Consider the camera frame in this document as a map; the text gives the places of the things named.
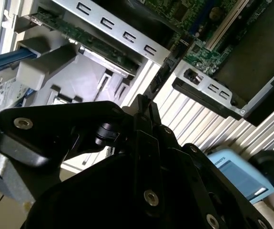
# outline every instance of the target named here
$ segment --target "electronic component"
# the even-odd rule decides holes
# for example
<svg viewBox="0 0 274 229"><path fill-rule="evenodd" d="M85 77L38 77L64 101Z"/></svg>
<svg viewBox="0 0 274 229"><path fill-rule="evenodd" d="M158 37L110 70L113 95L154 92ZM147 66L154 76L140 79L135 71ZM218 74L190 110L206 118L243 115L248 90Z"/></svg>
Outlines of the electronic component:
<svg viewBox="0 0 274 229"><path fill-rule="evenodd" d="M234 20L237 18L237 16L240 14L240 12L243 10L243 8L247 5L249 0L238 0L236 4L233 6L232 10L228 13L224 21L221 23L221 25L218 27L218 29L215 31L211 39L206 44L206 49L212 51L218 42L221 40L221 38L224 36L224 34L227 32L228 28L232 25Z"/></svg>
<svg viewBox="0 0 274 229"><path fill-rule="evenodd" d="M44 24L53 30L58 30L68 38L81 43L88 50L99 54L111 63L119 66L125 70L126 73L136 75L138 69L137 64L130 60L121 51L111 47L83 29L76 27L48 12L38 12L37 14L32 15L32 20L37 24Z"/></svg>
<svg viewBox="0 0 274 229"><path fill-rule="evenodd" d="M240 41L252 22L269 6L266 0L259 0L257 7L250 10L245 7L248 2L249 0L146 0L143 4L195 36L195 46L188 51L184 60L212 76L234 48L227 40L228 29L231 28L238 35L237 41ZM245 11L248 11L247 23L237 26L233 22ZM175 33L172 43L179 37Z"/></svg>

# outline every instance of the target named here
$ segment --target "screw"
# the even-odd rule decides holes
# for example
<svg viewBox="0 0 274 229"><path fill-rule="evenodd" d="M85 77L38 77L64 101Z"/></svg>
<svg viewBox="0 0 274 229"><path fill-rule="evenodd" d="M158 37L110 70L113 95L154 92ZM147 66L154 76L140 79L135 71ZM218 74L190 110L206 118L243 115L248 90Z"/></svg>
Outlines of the screw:
<svg viewBox="0 0 274 229"><path fill-rule="evenodd" d="M263 229L267 229L266 224L264 224L263 221L261 221L260 219L258 220L259 224L262 226Z"/></svg>
<svg viewBox="0 0 274 229"><path fill-rule="evenodd" d="M151 205L153 207L155 207L159 204L159 199L158 199L156 193L154 193L152 190L146 190L144 192L144 199L149 205Z"/></svg>
<svg viewBox="0 0 274 229"><path fill-rule="evenodd" d="M207 218L207 222L210 224L211 228L219 229L219 223L213 215L208 214L206 218Z"/></svg>
<svg viewBox="0 0 274 229"><path fill-rule="evenodd" d="M194 146L191 146L190 149L194 152L197 153L197 149Z"/></svg>
<svg viewBox="0 0 274 229"><path fill-rule="evenodd" d="M22 130L29 130L33 127L33 122L28 118L16 118L14 125Z"/></svg>
<svg viewBox="0 0 274 229"><path fill-rule="evenodd" d="M164 130L165 130L168 134L171 134L171 133L172 133L172 131L170 130L170 128L167 128L167 127L166 127Z"/></svg>

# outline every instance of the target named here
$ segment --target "pci slot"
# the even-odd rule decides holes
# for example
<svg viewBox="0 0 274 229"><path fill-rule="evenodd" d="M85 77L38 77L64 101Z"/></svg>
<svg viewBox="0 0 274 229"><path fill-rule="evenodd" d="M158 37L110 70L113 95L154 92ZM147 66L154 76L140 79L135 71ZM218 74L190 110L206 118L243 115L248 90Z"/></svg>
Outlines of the pci slot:
<svg viewBox="0 0 274 229"><path fill-rule="evenodd" d="M212 51L224 34L227 32L228 28L232 25L237 16L241 13L243 8L247 5L249 0L238 0L236 4L233 6L231 11L228 13L226 18L223 20L221 25L217 28L213 36L205 45L205 48Z"/></svg>

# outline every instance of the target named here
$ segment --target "metal plate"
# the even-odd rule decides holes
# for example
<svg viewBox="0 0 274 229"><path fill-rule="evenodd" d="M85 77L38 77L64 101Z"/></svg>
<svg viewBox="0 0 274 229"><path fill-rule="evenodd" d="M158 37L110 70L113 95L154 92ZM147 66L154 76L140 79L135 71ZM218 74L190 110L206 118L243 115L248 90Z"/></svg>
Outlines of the metal plate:
<svg viewBox="0 0 274 229"><path fill-rule="evenodd" d="M170 51L91 0L53 0L66 10L161 65Z"/></svg>

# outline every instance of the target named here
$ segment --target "gray plastic part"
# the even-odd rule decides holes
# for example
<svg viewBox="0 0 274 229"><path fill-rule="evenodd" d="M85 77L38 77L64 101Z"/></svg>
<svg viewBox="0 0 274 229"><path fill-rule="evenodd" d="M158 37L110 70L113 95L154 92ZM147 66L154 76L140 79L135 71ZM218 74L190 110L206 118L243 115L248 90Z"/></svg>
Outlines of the gray plastic part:
<svg viewBox="0 0 274 229"><path fill-rule="evenodd" d="M33 60L20 62L17 80L38 91L55 74L64 69L76 58L75 46L68 44Z"/></svg>

